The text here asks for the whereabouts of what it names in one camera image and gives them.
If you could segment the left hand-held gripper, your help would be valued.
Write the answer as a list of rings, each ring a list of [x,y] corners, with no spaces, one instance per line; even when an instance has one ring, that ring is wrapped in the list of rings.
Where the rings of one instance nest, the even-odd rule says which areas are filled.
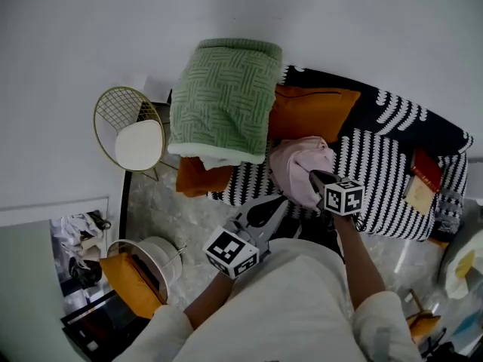
[[[269,254],[268,241],[288,208],[288,199],[266,195],[243,204],[215,228],[203,246],[209,263],[232,280],[260,264]]]

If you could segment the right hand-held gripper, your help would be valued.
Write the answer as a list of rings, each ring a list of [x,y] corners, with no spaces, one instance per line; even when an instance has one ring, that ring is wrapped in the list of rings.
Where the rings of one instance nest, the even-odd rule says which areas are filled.
[[[338,216],[351,216],[361,212],[365,196],[365,187],[361,183],[323,170],[311,170],[309,181],[320,197],[316,204],[319,210]]]

